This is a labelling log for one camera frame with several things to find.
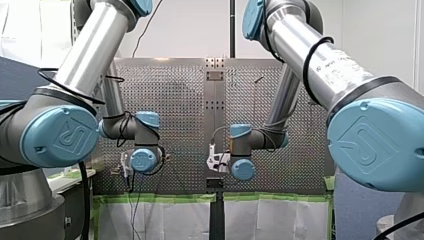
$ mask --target white wall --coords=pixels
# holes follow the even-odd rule
[[[417,87],[420,0],[343,0],[343,49],[376,75]]]
[[[154,0],[156,7],[159,0]],[[272,58],[257,42],[243,37],[241,26],[248,0],[236,1],[236,56]],[[315,0],[324,18],[325,33],[336,42],[342,38],[342,1]],[[131,57],[138,36],[148,19],[141,19],[120,47],[123,57]],[[136,57],[204,58],[229,56],[228,0],[164,0],[146,35],[140,41]]]

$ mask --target robotic arm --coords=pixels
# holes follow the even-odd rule
[[[52,196],[39,168],[68,167],[86,160],[99,132],[109,138],[135,139],[132,166],[148,171],[156,166],[159,117],[137,113],[128,129],[118,131],[123,105],[117,82],[105,79],[119,44],[140,17],[152,10],[151,0],[96,0],[93,12],[54,79],[25,102],[0,101],[0,235],[16,238],[64,239],[63,197]],[[102,85],[107,113],[101,128],[92,104]],[[88,235],[89,192],[85,181],[84,237]],[[49,228],[35,228],[40,222]]]
[[[4,105],[0,125],[0,168],[66,167],[83,161],[93,151],[99,130],[91,102],[100,102],[92,97],[93,91],[103,80],[124,34],[134,29],[140,17],[151,12],[152,2],[100,0],[95,1],[92,8],[92,14],[51,81],[53,83],[37,88],[19,111]],[[116,108],[112,114],[119,113],[123,109],[119,86],[111,81],[103,85],[110,90],[105,91],[109,93],[106,95],[108,108]],[[140,113],[138,118],[151,117],[145,115]],[[127,137],[134,138],[135,129],[148,128],[147,124],[141,124],[143,120],[139,121],[140,127],[129,124],[129,129],[134,130],[126,131]],[[101,132],[110,134],[107,136],[111,138],[117,135],[109,128]],[[146,132],[158,138],[156,130]]]
[[[322,36],[320,13],[309,1],[250,0],[243,33],[286,63],[286,77],[262,134],[250,125],[231,126],[233,175],[242,169],[253,176],[250,150],[270,148],[267,139],[280,147],[286,136],[271,134],[274,131],[266,126],[284,131],[295,107],[298,79],[302,79],[311,98],[328,111],[328,147],[348,176],[382,191],[424,189],[424,98],[420,94],[396,77],[374,76],[336,49],[331,38]],[[261,139],[265,144],[258,144]],[[243,168],[237,168],[240,158],[248,163]]]

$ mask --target black cable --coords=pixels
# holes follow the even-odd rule
[[[118,139],[116,140],[116,147],[117,148],[122,147],[125,144],[125,142],[127,141],[127,139],[124,136],[124,133],[128,128],[128,124],[129,124],[130,120],[133,118],[133,115],[128,111],[125,111],[124,114],[127,114],[127,117],[125,119],[123,119],[121,121],[121,124],[119,125],[119,136],[118,136]]]
[[[163,168],[163,165],[165,165],[165,158],[162,158],[162,161],[161,161],[159,167],[155,171],[150,172],[150,173],[143,173],[143,175],[144,176],[153,176],[153,175],[156,175]]]
[[[0,126],[7,119],[9,119],[11,116],[13,116],[13,114],[17,113],[19,110],[24,108],[26,103],[27,103],[26,101],[21,101],[21,102],[18,102],[18,103],[12,103],[12,104],[8,105],[7,107],[0,109],[0,117],[3,114],[7,114],[6,116],[3,116],[2,119],[0,120]]]
[[[84,225],[81,233],[81,240],[89,240],[89,231],[90,231],[90,188],[88,186],[88,176],[87,170],[85,168],[85,163],[80,162],[78,166],[81,171],[82,185],[84,190]]]
[[[305,86],[305,90],[309,94],[309,96],[311,97],[311,99],[314,102],[318,103],[319,105],[321,105],[321,103],[319,103],[318,99],[315,97],[314,93],[312,92],[312,90],[311,90],[311,88],[309,86],[309,80],[308,80],[309,63],[311,62],[312,56],[314,55],[314,53],[318,49],[318,47],[321,44],[328,43],[328,42],[334,44],[334,39],[332,37],[323,37],[317,43],[315,43],[311,47],[311,49],[309,50],[309,53],[306,56],[305,62],[303,63],[303,73],[302,73],[303,85]]]
[[[116,77],[116,76],[106,75],[105,78],[110,78],[110,79],[118,80],[117,82],[119,82],[119,83],[125,82],[125,78],[122,78],[122,77]]]
[[[155,11],[153,11],[152,16],[150,17],[149,21],[147,22],[146,28],[144,28],[143,33],[141,33],[141,35],[138,37],[137,45],[136,45],[136,46],[135,46],[135,48],[134,48],[132,58],[134,58],[135,53],[137,52],[138,46],[140,45],[140,40],[141,40],[141,38],[144,36],[144,34],[146,34],[146,31],[147,31],[147,29],[149,28],[150,23],[152,22],[153,17],[156,15],[156,12],[157,12],[157,10],[159,9],[159,7],[160,7],[160,5],[162,4],[162,2],[163,2],[163,0],[160,0],[160,1],[159,1],[158,5],[156,6]]]
[[[131,180],[131,187],[130,187],[130,190],[128,191],[129,193],[134,192],[134,182],[135,182],[135,172],[133,171],[133,176],[132,176],[132,180]]]
[[[137,234],[137,238],[139,239],[139,240],[141,240],[141,238],[140,238],[140,235],[138,234],[138,232],[135,230],[135,227],[134,227],[134,223],[135,223],[135,215],[137,214],[137,208],[138,208],[138,203],[140,202],[140,196],[141,196],[141,183],[143,182],[143,176],[141,176],[141,181],[140,181],[140,184],[139,184],[139,190],[138,190],[138,197],[137,197],[137,202],[136,202],[136,204],[135,204],[135,209],[134,209],[134,214],[132,215],[133,216],[133,218],[132,218],[132,222],[131,222],[131,226],[132,226],[132,229],[133,229],[133,234],[132,234],[132,239],[134,240],[134,232]]]
[[[403,220],[402,222],[399,222],[399,223],[393,225],[392,227],[390,227],[386,231],[380,233],[377,237],[374,238],[374,240],[384,240],[384,239],[386,239],[386,237],[389,234],[391,234],[391,233],[393,233],[393,232],[395,232],[395,231],[397,231],[397,230],[399,230],[399,229],[401,229],[401,228],[403,228],[403,227],[405,227],[405,226],[407,226],[407,225],[409,225],[413,222],[421,220],[421,219],[424,219],[424,212],[419,213],[417,215],[414,215],[410,218]]]
[[[274,51],[274,49],[272,49],[271,46],[271,41],[269,40],[269,36],[268,36],[268,31],[269,31],[269,27],[268,27],[268,15],[266,14],[266,3],[267,1],[264,1],[263,4],[263,21],[264,21],[264,34],[265,34],[265,40],[266,40],[266,45],[268,45],[268,49],[271,52],[272,56],[277,59],[279,62],[281,62],[282,64],[284,64],[284,60],[282,58],[280,58]]]
[[[62,85],[62,84],[58,83],[56,80],[54,80],[53,78],[51,78],[51,77],[47,76],[47,75],[44,73],[44,72],[57,72],[57,70],[58,70],[57,68],[39,68],[39,69],[37,70],[37,73],[38,73],[38,75],[40,75],[40,77],[44,78],[44,79],[45,79],[45,80],[47,80],[49,83],[52,83],[52,84],[54,84],[54,85],[56,85],[56,86],[58,86],[58,87],[62,88],[63,90],[65,90],[65,91],[67,91],[67,92],[69,92],[69,93],[71,93],[71,94],[73,94],[73,95],[75,95],[75,96],[78,96],[78,97],[81,97],[81,98],[87,99],[87,100],[89,100],[89,101],[92,101],[94,104],[105,104],[105,102],[103,102],[103,101],[101,101],[101,100],[98,100],[98,99],[92,98],[92,97],[90,97],[90,96],[87,96],[87,95],[82,94],[82,93],[79,93],[79,92],[76,92],[76,91],[74,91],[74,90],[72,90],[72,89],[68,88],[67,86],[65,86],[65,85]]]

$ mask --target perforated metal panel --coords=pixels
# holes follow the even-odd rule
[[[224,116],[226,125],[251,123],[256,127],[261,126],[268,116],[280,79],[281,64],[273,60],[226,59],[223,69],[225,84],[217,82],[213,84],[214,89],[210,89],[211,82],[206,80],[208,68],[205,64],[205,59],[162,62],[126,59],[117,62],[119,75],[126,79],[121,87],[127,110],[133,113],[140,110],[158,112],[160,143],[172,155],[163,171],[156,176],[145,177],[137,190],[204,193],[208,175],[205,174],[205,150],[210,133],[221,126],[216,116]],[[209,114],[211,102],[206,104],[211,93],[217,94],[214,99],[219,100],[216,103],[220,104],[220,111],[223,109],[223,114],[215,111],[215,118]],[[323,193],[323,177],[331,174],[333,169],[332,161],[325,157],[325,119],[326,112],[310,104],[307,93],[302,89],[297,110],[290,119],[289,146],[275,153],[255,151],[253,160],[257,176],[247,183],[226,177],[226,190]],[[228,146],[227,138],[228,133],[222,139],[224,147]],[[132,144],[129,141],[117,149],[115,141],[101,140],[97,160],[100,159],[103,167],[100,167],[94,182],[96,194],[126,190],[123,177],[111,172],[119,164],[120,153],[131,149]]]
[[[144,177],[136,190],[159,193],[205,192],[203,85],[204,60],[128,59],[117,62],[119,76],[125,78],[121,90],[128,111],[155,111],[160,115],[160,145],[171,160],[155,176]],[[133,148],[128,141],[119,149],[116,141],[102,140],[103,169],[95,180],[96,194],[126,190],[124,179],[113,175],[120,153]],[[136,183],[141,181],[137,176]]]
[[[281,64],[272,60],[228,60],[226,70],[226,124],[262,126],[280,80]],[[311,104],[302,87],[296,111],[289,120],[289,145],[274,153],[254,151],[256,177],[247,183],[227,178],[226,189],[302,194],[324,192],[323,176],[326,169],[332,168],[332,160],[325,156],[325,120],[326,111]]]

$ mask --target blue cover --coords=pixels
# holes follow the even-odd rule
[[[233,176],[242,181],[251,180],[256,173],[255,165],[248,159],[237,160],[231,168]]]
[[[148,16],[153,10],[152,0],[130,0],[141,17]]]
[[[263,19],[264,0],[249,0],[243,16],[243,35],[249,40],[258,40]]]
[[[159,114],[155,112],[137,112],[136,118],[152,128],[159,128]]]
[[[103,119],[100,120],[99,122],[99,134],[102,138],[109,138],[106,133],[105,133],[105,129],[104,129],[104,121]]]
[[[34,166],[68,167],[88,157],[98,137],[96,118],[89,111],[63,105],[35,117],[21,135],[20,148]]]
[[[382,191],[424,190],[424,111],[391,99],[350,103],[331,120],[330,153],[353,180]]]
[[[131,167],[136,172],[151,172],[157,165],[156,155],[149,149],[137,149],[131,155]]]
[[[233,124],[230,126],[230,135],[232,138],[243,137],[252,132],[252,125],[250,124]]]

